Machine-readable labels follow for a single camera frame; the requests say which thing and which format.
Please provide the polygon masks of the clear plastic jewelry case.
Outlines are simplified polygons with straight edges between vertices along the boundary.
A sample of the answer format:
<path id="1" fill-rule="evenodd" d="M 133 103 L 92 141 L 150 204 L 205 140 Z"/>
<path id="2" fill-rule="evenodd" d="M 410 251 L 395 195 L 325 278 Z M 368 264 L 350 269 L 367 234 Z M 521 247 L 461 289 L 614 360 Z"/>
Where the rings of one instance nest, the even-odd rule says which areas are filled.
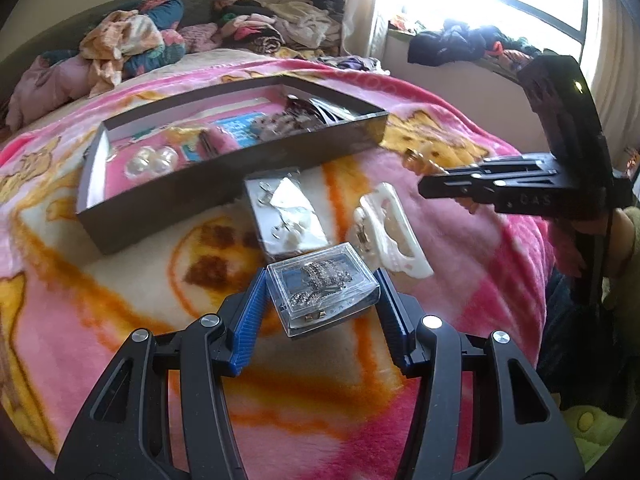
<path id="1" fill-rule="evenodd" d="M 267 285 L 288 338 L 325 330 L 374 306 L 380 285 L 351 244 L 267 266 Z"/>

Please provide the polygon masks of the pile of beaded jewelry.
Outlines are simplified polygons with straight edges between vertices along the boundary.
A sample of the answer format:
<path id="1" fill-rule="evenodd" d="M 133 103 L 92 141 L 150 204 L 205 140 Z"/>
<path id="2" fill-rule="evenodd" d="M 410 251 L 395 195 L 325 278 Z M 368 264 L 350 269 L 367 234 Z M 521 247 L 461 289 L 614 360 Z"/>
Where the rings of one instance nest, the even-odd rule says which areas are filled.
<path id="1" fill-rule="evenodd" d="M 254 133 L 260 142 L 266 142 L 295 136 L 321 126 L 323 122 L 314 115 L 280 112 L 255 118 L 250 124 L 250 132 Z"/>

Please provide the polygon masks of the dark clothes on windowsill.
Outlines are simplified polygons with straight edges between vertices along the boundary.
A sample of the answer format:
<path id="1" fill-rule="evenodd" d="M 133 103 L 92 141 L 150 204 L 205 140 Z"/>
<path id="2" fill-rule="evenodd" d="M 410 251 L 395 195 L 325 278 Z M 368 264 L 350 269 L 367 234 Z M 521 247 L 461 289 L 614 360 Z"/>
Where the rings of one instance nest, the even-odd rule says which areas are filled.
<path id="1" fill-rule="evenodd" d="M 496 26 L 473 28 L 465 22 L 447 20 L 439 32 L 424 30 L 409 41 L 408 62 L 437 67 L 515 54 L 515 60 L 509 60 L 508 65 L 519 66 L 541 53 L 526 38 L 513 39 Z"/>

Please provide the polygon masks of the white hair claw clip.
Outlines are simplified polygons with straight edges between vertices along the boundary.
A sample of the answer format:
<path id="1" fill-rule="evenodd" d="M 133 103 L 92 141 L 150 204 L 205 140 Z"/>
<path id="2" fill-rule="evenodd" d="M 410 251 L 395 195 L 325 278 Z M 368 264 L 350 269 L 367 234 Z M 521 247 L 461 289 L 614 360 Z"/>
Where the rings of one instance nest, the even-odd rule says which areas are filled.
<path id="1" fill-rule="evenodd" d="M 372 271 L 384 269 L 415 281 L 433 275 L 399 196 L 388 182 L 360 197 L 347 240 Z"/>

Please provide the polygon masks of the cream curtain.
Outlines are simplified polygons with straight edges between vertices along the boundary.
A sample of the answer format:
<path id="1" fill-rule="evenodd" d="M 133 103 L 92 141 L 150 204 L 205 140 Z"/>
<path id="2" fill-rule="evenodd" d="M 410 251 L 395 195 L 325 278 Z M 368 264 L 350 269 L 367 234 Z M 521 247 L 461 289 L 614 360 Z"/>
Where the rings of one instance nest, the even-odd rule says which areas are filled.
<path id="1" fill-rule="evenodd" d="M 342 51 L 382 60 L 392 7 L 390 0 L 345 0 Z"/>

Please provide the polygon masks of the floral laundry bag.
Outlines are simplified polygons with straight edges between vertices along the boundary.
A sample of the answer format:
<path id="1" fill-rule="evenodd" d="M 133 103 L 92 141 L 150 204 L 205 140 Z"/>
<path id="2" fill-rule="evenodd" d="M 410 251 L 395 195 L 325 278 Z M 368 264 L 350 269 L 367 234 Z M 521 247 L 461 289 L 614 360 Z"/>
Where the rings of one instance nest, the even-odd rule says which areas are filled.
<path id="1" fill-rule="evenodd" d="M 356 72 L 377 73 L 389 75 L 388 70 L 384 70 L 381 62 L 377 58 L 363 58 L 358 55 L 347 56 L 318 56 L 316 61 L 322 65 L 337 68 L 338 70 L 356 70 Z"/>

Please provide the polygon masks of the silver earring card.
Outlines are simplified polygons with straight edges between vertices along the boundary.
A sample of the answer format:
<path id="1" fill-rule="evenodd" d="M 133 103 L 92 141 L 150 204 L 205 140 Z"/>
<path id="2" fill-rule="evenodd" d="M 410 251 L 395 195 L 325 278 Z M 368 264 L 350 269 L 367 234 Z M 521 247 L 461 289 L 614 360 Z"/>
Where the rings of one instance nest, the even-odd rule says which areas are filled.
<path id="1" fill-rule="evenodd" d="M 296 168 L 258 172 L 243 181 L 257 239 L 268 262 L 330 246 Z"/>

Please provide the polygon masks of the dark cardboard tray box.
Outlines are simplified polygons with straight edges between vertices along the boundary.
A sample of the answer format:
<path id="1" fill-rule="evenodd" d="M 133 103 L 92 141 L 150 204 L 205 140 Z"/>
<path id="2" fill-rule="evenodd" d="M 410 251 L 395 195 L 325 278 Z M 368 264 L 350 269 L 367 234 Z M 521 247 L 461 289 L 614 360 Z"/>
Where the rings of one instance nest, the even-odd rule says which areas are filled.
<path id="1" fill-rule="evenodd" d="M 218 120 L 281 106 L 287 96 L 313 100 L 334 110 L 335 122 L 282 140 L 248 142 L 229 154 L 210 153 L 166 176 L 131 184 L 115 174 L 111 148 L 126 141 L 151 144 L 154 128 L 197 114 Z M 238 197 L 246 177 L 285 168 L 309 169 L 375 148 L 383 140 L 388 114 L 374 104 L 290 76 L 244 79 L 189 91 L 108 118 L 88 148 L 78 186 L 76 216 L 104 255 L 140 242 L 173 224 Z"/>

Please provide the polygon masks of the pile of mixed clothes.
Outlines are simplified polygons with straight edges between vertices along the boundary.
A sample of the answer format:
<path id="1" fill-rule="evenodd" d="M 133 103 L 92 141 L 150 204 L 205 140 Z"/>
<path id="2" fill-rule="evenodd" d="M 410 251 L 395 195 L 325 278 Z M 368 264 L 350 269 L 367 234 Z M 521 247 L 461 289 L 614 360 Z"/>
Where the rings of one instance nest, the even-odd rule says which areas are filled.
<path id="1" fill-rule="evenodd" d="M 341 50 L 345 0 L 213 0 L 210 19 L 178 29 L 186 52 L 243 49 L 318 58 Z"/>

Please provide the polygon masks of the pearl shell ornament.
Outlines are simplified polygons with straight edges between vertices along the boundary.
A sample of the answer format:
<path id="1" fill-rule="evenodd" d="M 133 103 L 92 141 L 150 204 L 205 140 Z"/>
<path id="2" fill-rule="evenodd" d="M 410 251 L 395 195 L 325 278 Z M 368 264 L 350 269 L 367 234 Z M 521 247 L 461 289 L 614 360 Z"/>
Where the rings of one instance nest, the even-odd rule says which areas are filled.
<path id="1" fill-rule="evenodd" d="M 129 179 L 159 177 L 173 172 L 178 161 L 178 153 L 169 145 L 157 150 L 152 146 L 144 146 L 126 162 L 125 174 Z"/>

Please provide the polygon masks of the pink bundled bedding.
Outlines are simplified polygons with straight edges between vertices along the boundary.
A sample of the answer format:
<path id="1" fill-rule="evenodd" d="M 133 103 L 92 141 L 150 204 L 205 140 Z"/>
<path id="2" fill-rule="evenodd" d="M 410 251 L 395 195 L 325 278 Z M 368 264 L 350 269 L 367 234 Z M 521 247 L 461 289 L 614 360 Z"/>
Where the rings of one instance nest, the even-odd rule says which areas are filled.
<path id="1" fill-rule="evenodd" d="M 17 132 L 91 89 L 92 62 L 76 50 L 46 51 L 21 76 L 9 100 L 6 125 Z"/>

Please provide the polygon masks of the dark green headboard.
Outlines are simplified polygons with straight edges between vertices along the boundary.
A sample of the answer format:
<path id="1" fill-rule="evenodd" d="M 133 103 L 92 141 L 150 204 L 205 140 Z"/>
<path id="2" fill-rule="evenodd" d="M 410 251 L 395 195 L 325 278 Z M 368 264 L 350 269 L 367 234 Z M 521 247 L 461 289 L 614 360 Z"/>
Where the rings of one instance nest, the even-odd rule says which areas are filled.
<path id="1" fill-rule="evenodd" d="M 189 26 L 209 22 L 213 17 L 214 0 L 180 0 L 183 17 L 179 25 Z M 51 50 L 76 49 L 102 18 L 117 9 L 135 9 L 141 0 L 111 0 L 66 18 L 32 37 L 1 61 L 1 99 L 9 99 L 15 85 L 32 61 Z"/>

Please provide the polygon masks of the orange white crumpled cloth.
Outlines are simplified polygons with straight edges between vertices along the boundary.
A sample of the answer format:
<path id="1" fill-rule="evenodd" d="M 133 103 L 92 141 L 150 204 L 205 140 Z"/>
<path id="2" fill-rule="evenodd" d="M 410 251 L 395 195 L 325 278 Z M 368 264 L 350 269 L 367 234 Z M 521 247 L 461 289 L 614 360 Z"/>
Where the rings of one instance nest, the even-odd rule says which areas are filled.
<path id="1" fill-rule="evenodd" d="M 108 14 L 79 44 L 79 54 L 91 62 L 89 96 L 117 87 L 122 82 L 124 65 L 132 56 L 161 44 L 162 34 L 147 15 L 137 10 Z"/>

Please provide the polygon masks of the teal floral pillow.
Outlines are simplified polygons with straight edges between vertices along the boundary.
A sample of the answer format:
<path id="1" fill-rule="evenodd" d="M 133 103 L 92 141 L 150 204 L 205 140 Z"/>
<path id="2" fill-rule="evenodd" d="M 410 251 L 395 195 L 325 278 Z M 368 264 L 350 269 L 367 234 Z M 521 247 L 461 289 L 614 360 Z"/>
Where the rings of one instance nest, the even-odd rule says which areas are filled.
<path id="1" fill-rule="evenodd" d="M 76 49 L 50 50 L 41 57 L 52 66 L 78 56 L 90 66 L 90 84 L 115 87 L 180 60 L 186 52 L 177 32 L 183 11 L 181 0 L 138 0 L 106 14 Z"/>

